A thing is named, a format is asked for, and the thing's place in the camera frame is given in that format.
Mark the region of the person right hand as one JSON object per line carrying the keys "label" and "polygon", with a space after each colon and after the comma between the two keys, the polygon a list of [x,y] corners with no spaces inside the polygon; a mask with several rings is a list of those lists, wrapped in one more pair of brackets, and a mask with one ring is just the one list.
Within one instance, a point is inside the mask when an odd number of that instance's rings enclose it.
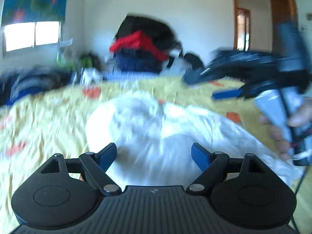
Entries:
{"label": "person right hand", "polygon": [[[276,150],[282,160],[289,159],[289,150],[291,144],[284,139],[282,130],[271,124],[270,120],[261,115],[259,121],[269,129],[270,137],[274,140]],[[306,97],[303,105],[287,121],[290,127],[301,127],[311,121],[311,97]]]}

